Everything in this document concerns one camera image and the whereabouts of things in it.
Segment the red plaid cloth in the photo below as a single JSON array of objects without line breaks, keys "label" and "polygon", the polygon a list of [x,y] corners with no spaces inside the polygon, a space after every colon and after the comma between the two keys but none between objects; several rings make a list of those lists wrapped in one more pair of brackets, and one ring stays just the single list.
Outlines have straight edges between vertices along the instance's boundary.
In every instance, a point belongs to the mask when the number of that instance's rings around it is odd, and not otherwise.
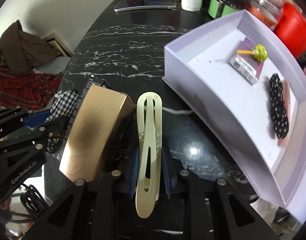
[{"label": "red plaid cloth", "polygon": [[62,74],[34,73],[13,76],[0,67],[0,106],[39,110],[45,108],[56,93]]}]

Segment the gold cardboard box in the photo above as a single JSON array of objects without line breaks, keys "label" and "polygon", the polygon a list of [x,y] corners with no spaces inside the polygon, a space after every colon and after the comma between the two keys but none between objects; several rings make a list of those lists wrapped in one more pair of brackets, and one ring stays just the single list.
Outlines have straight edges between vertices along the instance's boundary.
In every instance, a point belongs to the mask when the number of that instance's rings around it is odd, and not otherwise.
[{"label": "gold cardboard box", "polygon": [[134,111],[134,103],[127,94],[92,85],[73,122],[60,172],[70,181],[100,177],[118,135]]}]

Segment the white open gift box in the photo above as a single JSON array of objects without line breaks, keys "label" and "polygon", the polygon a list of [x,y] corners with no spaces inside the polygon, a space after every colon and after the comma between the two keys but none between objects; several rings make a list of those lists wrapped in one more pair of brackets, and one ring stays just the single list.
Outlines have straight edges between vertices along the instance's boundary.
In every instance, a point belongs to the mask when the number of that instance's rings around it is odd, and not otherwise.
[{"label": "white open gift box", "polygon": [[[230,64],[245,38],[268,59],[251,85]],[[203,120],[258,196],[306,221],[306,77],[281,40],[243,10],[210,21],[164,48],[164,82]],[[290,128],[279,145],[269,116],[268,80],[289,83]]]}]

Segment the black polka dot scrunchie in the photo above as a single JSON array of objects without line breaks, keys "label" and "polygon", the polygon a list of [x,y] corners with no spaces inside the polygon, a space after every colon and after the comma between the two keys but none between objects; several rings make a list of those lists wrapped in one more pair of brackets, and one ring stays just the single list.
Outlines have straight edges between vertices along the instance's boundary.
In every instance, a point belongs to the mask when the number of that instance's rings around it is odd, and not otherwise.
[{"label": "black polka dot scrunchie", "polygon": [[289,121],[284,105],[283,84],[278,74],[269,79],[270,117],[278,139],[283,139],[289,132]]}]

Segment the green lollipop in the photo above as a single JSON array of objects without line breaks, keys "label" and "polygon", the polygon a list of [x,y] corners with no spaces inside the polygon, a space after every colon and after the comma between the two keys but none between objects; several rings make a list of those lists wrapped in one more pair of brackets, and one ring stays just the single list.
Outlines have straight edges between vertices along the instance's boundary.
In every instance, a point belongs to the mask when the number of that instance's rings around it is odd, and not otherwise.
[{"label": "green lollipop", "polygon": [[264,62],[268,58],[265,46],[257,44],[252,50],[237,50],[240,55],[251,55],[257,62]]}]

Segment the brown cloth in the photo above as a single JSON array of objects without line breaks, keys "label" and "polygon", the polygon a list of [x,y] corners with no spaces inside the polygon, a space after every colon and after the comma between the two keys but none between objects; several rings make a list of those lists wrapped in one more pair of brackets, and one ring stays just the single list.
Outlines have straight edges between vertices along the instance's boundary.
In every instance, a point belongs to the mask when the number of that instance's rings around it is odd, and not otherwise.
[{"label": "brown cloth", "polygon": [[48,42],[24,32],[20,21],[12,23],[0,37],[0,67],[8,67],[14,76],[28,74],[60,55]]}]

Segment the red cylindrical canister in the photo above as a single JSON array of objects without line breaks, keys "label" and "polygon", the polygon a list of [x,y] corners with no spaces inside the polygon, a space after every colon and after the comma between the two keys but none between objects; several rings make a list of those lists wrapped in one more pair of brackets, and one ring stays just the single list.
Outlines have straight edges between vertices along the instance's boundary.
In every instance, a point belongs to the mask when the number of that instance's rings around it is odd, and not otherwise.
[{"label": "red cylindrical canister", "polygon": [[295,58],[306,51],[306,18],[291,3],[284,3],[283,16],[274,33]]}]

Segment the purple eyes cosmetic box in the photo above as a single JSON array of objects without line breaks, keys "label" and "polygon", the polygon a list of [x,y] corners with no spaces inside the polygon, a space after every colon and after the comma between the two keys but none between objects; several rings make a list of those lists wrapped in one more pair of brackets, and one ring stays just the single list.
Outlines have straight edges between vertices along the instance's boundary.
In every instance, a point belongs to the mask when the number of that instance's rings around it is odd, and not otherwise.
[{"label": "purple eyes cosmetic box", "polygon": [[[254,42],[245,37],[244,40],[238,42],[236,50],[252,50],[254,47]],[[259,81],[264,62],[256,61],[253,55],[238,54],[234,51],[229,64],[253,86]]]}]

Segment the black white checkered scrunchie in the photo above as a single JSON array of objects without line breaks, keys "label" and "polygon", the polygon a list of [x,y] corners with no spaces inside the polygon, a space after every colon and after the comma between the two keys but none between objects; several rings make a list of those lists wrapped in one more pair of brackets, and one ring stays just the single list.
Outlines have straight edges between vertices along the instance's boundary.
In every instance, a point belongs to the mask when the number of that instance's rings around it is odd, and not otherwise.
[{"label": "black white checkered scrunchie", "polygon": [[[64,93],[60,94],[55,103],[50,108],[50,115],[45,120],[54,121],[55,119],[70,117],[75,109],[75,105],[78,101],[79,95],[76,89],[67,90]],[[61,134],[54,135],[47,142],[47,154],[56,154],[60,145]]]}]

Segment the smartphone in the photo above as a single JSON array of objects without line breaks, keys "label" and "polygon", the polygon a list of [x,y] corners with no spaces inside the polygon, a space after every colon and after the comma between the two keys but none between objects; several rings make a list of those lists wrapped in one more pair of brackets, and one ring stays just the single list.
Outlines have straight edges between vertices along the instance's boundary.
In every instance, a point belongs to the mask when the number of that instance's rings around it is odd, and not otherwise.
[{"label": "smartphone", "polygon": [[142,9],[175,9],[175,0],[122,0],[114,8],[115,12]]}]

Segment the cream plastic hair clip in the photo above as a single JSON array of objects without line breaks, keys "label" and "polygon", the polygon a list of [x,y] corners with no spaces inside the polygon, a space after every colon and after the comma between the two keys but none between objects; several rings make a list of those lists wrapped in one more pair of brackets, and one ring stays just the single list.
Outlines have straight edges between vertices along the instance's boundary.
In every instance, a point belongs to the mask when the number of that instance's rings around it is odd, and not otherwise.
[{"label": "cream plastic hair clip", "polygon": [[136,210],[148,218],[159,199],[162,147],[162,100],[154,92],[142,94],[137,101],[139,170]]}]

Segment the clear jar orange label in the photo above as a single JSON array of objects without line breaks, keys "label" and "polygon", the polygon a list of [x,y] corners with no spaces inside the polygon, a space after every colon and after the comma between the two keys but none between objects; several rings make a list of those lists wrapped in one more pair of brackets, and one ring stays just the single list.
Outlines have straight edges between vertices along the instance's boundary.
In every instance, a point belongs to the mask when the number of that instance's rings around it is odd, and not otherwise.
[{"label": "clear jar orange label", "polygon": [[283,16],[284,0],[247,0],[246,10],[274,30]]}]

